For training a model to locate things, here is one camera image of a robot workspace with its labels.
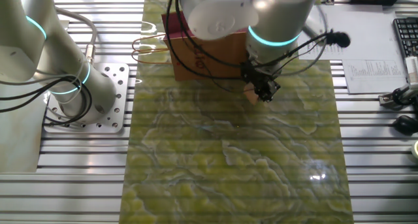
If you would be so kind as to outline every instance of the wire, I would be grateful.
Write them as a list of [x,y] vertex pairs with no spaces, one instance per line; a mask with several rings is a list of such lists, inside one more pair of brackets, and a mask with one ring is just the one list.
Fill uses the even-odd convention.
[[196,74],[197,76],[200,76],[200,77],[211,78],[211,79],[214,79],[214,80],[241,80],[241,78],[216,77],[216,76],[210,76],[210,75],[207,75],[207,74],[199,73],[199,72],[194,71],[193,69],[189,68],[186,64],[184,64],[184,62],[178,57],[177,53],[174,51],[174,48],[172,47],[172,43],[171,43],[171,38],[170,38],[170,26],[169,26],[170,20],[169,20],[169,17],[170,17],[170,10],[171,10],[171,6],[172,6],[172,1],[173,0],[169,0],[169,4],[167,6],[167,16],[165,18],[165,26],[166,26],[165,30],[166,30],[166,33],[167,33],[167,40],[169,42],[169,48],[170,48],[173,56],[177,59],[177,61],[186,70],[188,70],[189,72],[191,72],[193,74]]
[[135,43],[138,42],[138,41],[142,41],[142,40],[146,40],[146,39],[152,39],[152,38],[160,37],[160,36],[163,36],[163,35],[165,35],[165,34],[153,35],[153,36],[150,36],[150,37],[142,37],[142,38],[136,39],[132,42],[132,49],[137,50],[135,48]]
[[2,98],[0,98],[0,101],[11,101],[11,100],[16,100],[16,99],[22,99],[24,97],[29,97],[31,95],[36,94],[34,97],[30,98],[28,101],[24,102],[23,104],[20,104],[18,106],[14,106],[12,108],[2,109],[2,110],[0,110],[0,113],[10,112],[10,111],[17,110],[17,109],[20,109],[22,107],[25,107],[29,103],[33,102],[37,97],[41,96],[44,92],[48,91],[48,89],[50,89],[50,88],[54,87],[56,84],[58,84],[60,82],[64,82],[64,81],[70,82],[71,79],[61,78],[61,79],[56,80],[56,81],[54,81],[54,82],[52,82],[52,83],[50,83],[50,84],[48,84],[48,85],[46,85],[46,86],[44,86],[44,87],[42,87],[40,89],[37,89],[35,91],[32,91],[31,93],[26,93],[26,94],[19,95],[19,96],[14,96],[14,97],[2,97]]
[[[134,56],[134,54],[135,54],[136,52],[141,52],[141,51],[142,51],[142,50],[134,50],[134,51],[132,52],[132,54],[131,54],[132,58],[133,58],[135,61],[139,62],[139,63],[143,63],[143,64],[155,64],[155,65],[172,65],[172,63],[169,63],[169,62],[160,63],[160,62],[151,62],[151,61],[141,61],[141,60],[139,60],[139,59],[136,59],[136,58],[135,58],[135,56]],[[156,52],[150,52],[150,54],[157,53],[157,52],[164,52],[164,51],[168,51],[168,50],[158,50],[158,51],[156,51]]]
[[4,84],[4,85],[8,85],[8,86],[27,86],[27,85],[31,85],[31,84],[38,84],[38,83],[41,83],[41,82],[45,82],[45,81],[49,81],[49,80],[56,80],[58,78],[64,78],[64,77],[70,77],[70,76],[75,77],[74,75],[71,75],[71,74],[62,74],[62,75],[56,75],[54,77],[48,77],[48,78],[43,78],[43,79],[40,79],[40,80],[34,80],[34,81],[22,82],[22,83],[0,81],[0,84]]
[[[318,8],[319,13],[320,13],[320,15],[321,15],[321,17],[322,17],[322,19],[324,21],[324,28],[325,28],[325,33],[324,34],[327,34],[328,33],[327,18],[325,17],[325,14],[324,14],[322,8],[320,6],[317,6],[317,8]],[[325,48],[327,47],[327,36],[325,36],[325,38],[323,39],[323,42],[324,42],[324,46],[322,47],[320,53],[315,58],[315,60],[313,62],[311,62],[307,67],[305,67],[305,68],[303,68],[302,70],[299,70],[299,71],[290,72],[290,73],[284,73],[284,74],[281,74],[281,75],[282,76],[292,76],[292,75],[296,75],[296,74],[300,74],[302,72],[305,72],[308,69],[310,69],[311,67],[313,67],[319,61],[319,59],[322,57],[322,54],[324,53]]]
[[[189,44],[185,41],[184,36],[183,36],[183,32],[181,32],[181,34],[182,34],[182,41],[183,41],[183,43],[187,46],[187,49],[189,49],[189,50],[190,50],[190,52],[193,52],[193,53],[194,53],[194,50],[192,49],[192,47],[190,47],[190,45],[189,45]],[[210,75],[211,77],[213,77],[213,74],[210,72],[210,70],[209,70],[208,66],[206,66],[206,63],[202,62],[202,64],[203,64],[203,67],[204,67],[204,68],[208,71],[209,75]],[[225,91],[227,91],[227,92],[229,92],[229,93],[245,93],[245,92],[247,92],[247,91],[252,91],[252,90],[254,90],[254,89],[249,89],[249,90],[245,90],[245,91],[232,91],[232,90],[227,89],[227,88],[223,87],[222,85],[218,84],[218,83],[217,83],[217,82],[216,82],[213,78],[211,78],[211,80],[213,81],[213,83],[214,83],[217,87],[219,87],[220,89],[225,90]]]
[[298,54],[297,56],[295,56],[295,57],[293,57],[292,59],[290,59],[289,61],[287,61],[286,63],[284,63],[278,70],[276,70],[276,72],[274,72],[273,74],[272,74],[272,76],[275,76],[277,73],[279,73],[287,64],[289,64],[290,62],[292,62],[293,60],[295,60],[296,58],[298,58],[298,57],[300,57],[300,56],[303,56],[303,55],[305,55],[305,54],[308,54],[309,52],[311,52],[316,46],[318,46],[318,44],[320,43],[320,42],[323,42],[324,41],[324,39],[323,40],[321,40],[321,41],[319,41],[319,42],[317,42],[311,49],[309,49],[308,51],[306,51],[306,52],[304,52],[303,54]]
[[86,98],[86,94],[84,92],[82,92],[83,105],[81,107],[81,111],[77,115],[75,115],[75,117],[73,119],[62,122],[62,121],[53,120],[53,119],[49,118],[48,116],[45,116],[45,118],[47,120],[53,122],[53,123],[46,123],[45,125],[47,125],[47,126],[68,125],[70,123],[74,123],[78,120],[81,120],[84,116],[86,116],[86,114],[90,111],[91,106],[93,104],[93,97],[91,96],[90,90],[83,83],[81,83],[81,85],[82,85],[81,88],[83,88],[83,90],[86,91],[88,96],[89,96],[88,107],[86,108],[88,99]]
[[86,17],[81,16],[81,15],[75,13],[75,12],[70,12],[70,11],[65,10],[65,9],[62,9],[62,8],[55,7],[55,9],[57,10],[58,13],[60,13],[62,15],[66,15],[66,16],[68,16],[70,18],[77,19],[77,20],[79,20],[81,22],[86,23],[88,26],[90,26],[91,27],[91,30],[92,30],[92,34],[91,34],[91,40],[90,40],[90,43],[89,44],[94,45],[96,43],[96,39],[97,39],[97,28],[96,28],[96,25],[91,20],[89,20]]
[[[217,61],[218,63],[221,63],[221,64],[224,64],[224,65],[227,65],[227,66],[230,66],[230,67],[239,67],[239,68],[241,68],[242,66],[241,65],[237,65],[237,64],[233,64],[233,63],[227,63],[227,62],[225,62],[225,61],[222,61],[222,60],[219,60],[218,58],[216,58],[216,57],[214,57],[214,56],[212,56],[211,54],[209,54],[206,50],[204,50],[201,46],[199,46],[191,37],[190,37],[190,35],[189,35],[189,33],[187,32],[187,30],[186,30],[186,28],[185,28],[185,25],[184,25],[184,23],[183,23],[183,21],[182,21],[182,16],[181,16],[181,13],[180,13],[180,5],[179,5],[179,1],[180,0],[176,0],[176,14],[177,14],[177,18],[178,18],[178,21],[179,21],[179,24],[180,24],[180,28],[181,28],[181,30],[185,33],[185,35],[187,36],[187,39],[189,39],[189,41],[193,44],[193,46],[196,48],[196,49],[198,49],[199,51],[201,51],[204,55],[206,55],[206,56],[208,56],[209,58],[211,58],[211,59],[213,59],[214,61]],[[320,7],[318,7],[318,9],[320,10],[320,13],[321,13],[321,15],[323,16],[323,17],[325,17],[324,16],[324,14],[323,14],[323,12],[322,12],[322,9],[320,8]],[[323,38],[323,37],[326,37],[327,35],[329,35],[330,33],[328,33],[327,32],[327,29],[325,30],[325,32],[322,34],[322,35],[319,35],[319,36],[317,36],[317,37],[315,37],[315,38],[312,38],[312,39],[310,39],[309,41],[307,41],[307,42],[305,42],[304,44],[302,44],[301,46],[299,46],[298,48],[295,48],[294,50],[292,50],[292,51],[290,51],[288,54],[285,54],[285,55],[282,55],[281,57],[278,57],[277,59],[275,59],[275,60],[273,60],[273,61],[270,61],[270,62],[268,62],[268,63],[264,63],[264,64],[258,64],[258,65],[254,65],[253,67],[254,68],[256,68],[256,69],[258,69],[258,68],[261,68],[261,67],[269,67],[269,66],[271,66],[271,65],[275,65],[275,64],[277,64],[277,63],[279,63],[279,62],[281,62],[281,61],[283,61],[285,58],[288,58],[288,57],[291,57],[294,53],[296,53],[297,51],[299,51],[301,48],[303,48],[303,47],[305,47],[306,45],[308,45],[308,44],[310,44],[310,43],[312,43],[312,42],[314,42],[314,41],[316,41],[316,40],[318,40],[318,39],[320,39],[320,38]]]

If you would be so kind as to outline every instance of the metal slat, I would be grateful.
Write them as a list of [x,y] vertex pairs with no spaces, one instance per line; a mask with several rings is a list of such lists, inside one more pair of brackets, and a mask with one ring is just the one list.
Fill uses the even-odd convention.
[[[416,212],[416,201],[414,199],[352,199],[354,212],[384,213],[384,212]],[[43,199],[10,199],[2,198],[0,210],[4,212],[60,212],[76,214],[111,213],[117,214],[120,210],[120,198],[105,199],[64,199],[64,198],[43,198]]]
[[[347,167],[415,167],[418,161],[411,155],[401,154],[345,154]],[[40,167],[124,167],[126,154],[43,154]]]
[[[364,187],[364,184],[349,184],[350,194],[359,197],[418,197],[417,184],[382,183]],[[36,199],[59,198],[94,198],[112,197],[120,198],[123,183],[16,183],[6,182],[0,184],[0,197],[31,197]]]

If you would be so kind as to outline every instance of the brown box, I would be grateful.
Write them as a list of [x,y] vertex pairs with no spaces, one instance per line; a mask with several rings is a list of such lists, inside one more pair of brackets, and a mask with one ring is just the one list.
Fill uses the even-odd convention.
[[[166,27],[165,22],[167,15],[163,14],[162,17],[164,27]],[[183,14],[182,20],[184,24],[187,24]],[[214,61],[213,59],[210,59],[206,55],[202,54],[198,49],[194,48],[190,41],[187,39],[186,35],[181,32],[180,23],[178,22],[176,13],[170,14],[169,24],[172,47],[174,48],[174,51],[178,57],[190,69],[193,69],[194,71],[202,74],[210,75],[207,70],[209,69],[212,76],[216,77],[240,77],[241,73],[239,68],[220,64],[217,61]],[[223,39],[208,41],[195,38],[194,35],[190,32],[189,28],[186,27],[186,29],[193,40],[214,57],[217,57],[222,61],[234,64],[240,64],[247,60],[246,30],[238,31]],[[164,42],[167,46],[169,46],[167,36],[164,38]],[[177,81],[205,79],[204,77],[197,76],[186,70],[172,53],[171,60],[174,67],[175,79]]]

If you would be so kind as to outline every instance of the marble pattern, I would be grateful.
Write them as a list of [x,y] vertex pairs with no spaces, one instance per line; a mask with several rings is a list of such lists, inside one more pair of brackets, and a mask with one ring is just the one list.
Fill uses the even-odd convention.
[[[164,32],[166,5],[146,0],[143,35]],[[139,65],[137,78],[121,224],[353,222],[329,62],[279,78],[256,106],[209,80],[176,82],[170,65]]]

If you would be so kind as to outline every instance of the mounting plate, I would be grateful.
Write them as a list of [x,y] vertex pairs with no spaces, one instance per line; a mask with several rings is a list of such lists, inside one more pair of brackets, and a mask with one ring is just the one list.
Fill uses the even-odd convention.
[[[123,128],[123,120],[125,115],[126,95],[129,81],[129,66],[119,63],[95,63],[95,68],[105,73],[113,81],[116,88],[116,101],[111,111],[103,116],[97,123],[89,125],[81,125],[74,122],[67,126],[44,126],[45,131],[49,133],[86,133],[86,134],[117,134]],[[51,95],[48,106],[59,115],[64,113],[59,108],[59,104],[55,97]],[[46,116],[58,121],[65,121],[57,114],[46,111]]]

